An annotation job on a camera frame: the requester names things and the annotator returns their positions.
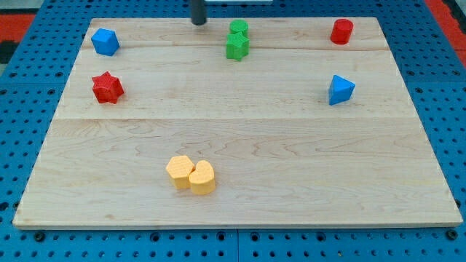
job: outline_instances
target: stacked green blocks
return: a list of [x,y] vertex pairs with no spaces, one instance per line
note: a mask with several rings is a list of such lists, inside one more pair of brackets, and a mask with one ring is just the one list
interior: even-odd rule
[[241,61],[248,54],[248,23],[234,20],[230,23],[230,33],[226,36],[226,58]]

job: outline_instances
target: red star-shaped block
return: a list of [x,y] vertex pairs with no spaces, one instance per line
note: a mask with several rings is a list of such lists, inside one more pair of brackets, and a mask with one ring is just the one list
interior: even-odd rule
[[123,95],[122,84],[119,79],[112,76],[108,71],[103,73],[102,76],[95,76],[92,78],[94,82],[94,95],[99,103],[117,103],[120,95]]

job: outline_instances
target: blue pentagon block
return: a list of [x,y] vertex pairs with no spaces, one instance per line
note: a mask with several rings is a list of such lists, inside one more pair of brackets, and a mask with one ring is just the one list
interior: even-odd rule
[[112,56],[118,50],[119,44],[115,31],[99,28],[91,38],[98,54]]
[[330,88],[328,88],[328,104],[333,106],[337,103],[349,100],[354,89],[355,83],[334,75]]

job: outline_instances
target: wooden plank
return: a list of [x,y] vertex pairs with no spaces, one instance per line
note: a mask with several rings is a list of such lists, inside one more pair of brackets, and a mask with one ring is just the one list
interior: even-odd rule
[[[20,229],[379,228],[462,222],[374,18],[247,19],[242,62],[224,57],[230,19],[98,19],[84,39],[14,224]],[[122,48],[96,55],[90,35]],[[125,88],[98,104],[91,76]],[[356,82],[329,106],[333,74]],[[217,189],[176,191],[175,155],[208,160]]]

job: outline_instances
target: blue pegboard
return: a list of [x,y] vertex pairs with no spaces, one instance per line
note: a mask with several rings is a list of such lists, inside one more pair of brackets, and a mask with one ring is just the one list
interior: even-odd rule
[[[0,261],[464,261],[466,227],[18,231],[11,220],[93,17],[188,17],[187,0],[46,0],[0,78]],[[209,17],[375,16],[466,216],[466,72],[423,1],[275,0]]]

